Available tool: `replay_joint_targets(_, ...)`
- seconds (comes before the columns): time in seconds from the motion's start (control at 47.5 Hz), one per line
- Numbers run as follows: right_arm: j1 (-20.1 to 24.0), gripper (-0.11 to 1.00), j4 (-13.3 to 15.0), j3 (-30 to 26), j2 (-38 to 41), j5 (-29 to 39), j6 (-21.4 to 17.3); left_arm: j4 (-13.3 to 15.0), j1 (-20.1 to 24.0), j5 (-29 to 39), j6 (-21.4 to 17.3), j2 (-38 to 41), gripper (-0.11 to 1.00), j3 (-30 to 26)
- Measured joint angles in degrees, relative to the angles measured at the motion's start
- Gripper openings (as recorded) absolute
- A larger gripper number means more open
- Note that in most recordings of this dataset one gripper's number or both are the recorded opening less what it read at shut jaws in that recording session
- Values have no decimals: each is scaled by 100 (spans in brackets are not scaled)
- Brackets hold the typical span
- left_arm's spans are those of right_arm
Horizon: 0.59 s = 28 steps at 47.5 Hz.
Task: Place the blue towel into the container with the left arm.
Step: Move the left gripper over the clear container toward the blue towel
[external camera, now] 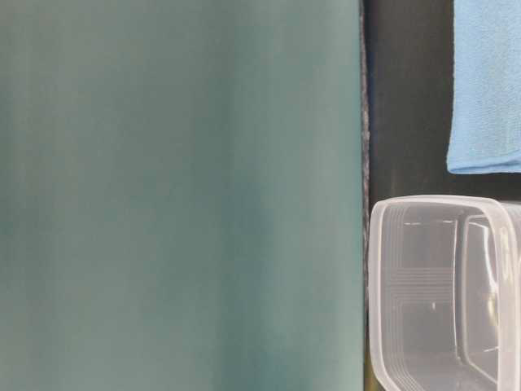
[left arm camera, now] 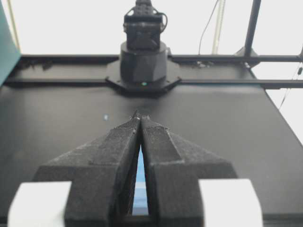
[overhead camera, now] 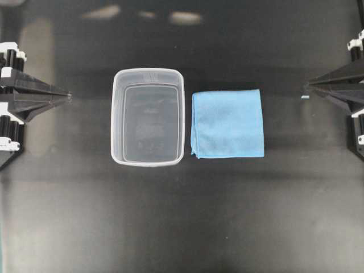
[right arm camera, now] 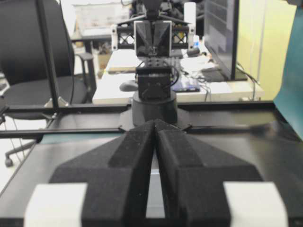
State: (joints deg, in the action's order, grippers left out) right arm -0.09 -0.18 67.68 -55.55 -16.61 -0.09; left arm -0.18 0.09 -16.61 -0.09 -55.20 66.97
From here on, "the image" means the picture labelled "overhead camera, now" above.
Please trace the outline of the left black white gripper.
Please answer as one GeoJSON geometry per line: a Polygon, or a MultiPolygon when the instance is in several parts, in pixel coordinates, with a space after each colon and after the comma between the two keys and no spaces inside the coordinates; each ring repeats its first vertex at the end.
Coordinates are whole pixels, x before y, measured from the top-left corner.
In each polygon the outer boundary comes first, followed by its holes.
{"type": "Polygon", "coordinates": [[[16,42],[1,43],[1,169],[23,152],[25,123],[45,111],[69,103],[72,97],[64,89],[22,72],[26,61],[26,54],[19,50],[16,42]],[[67,98],[43,102],[15,101],[15,89],[67,98]]]}

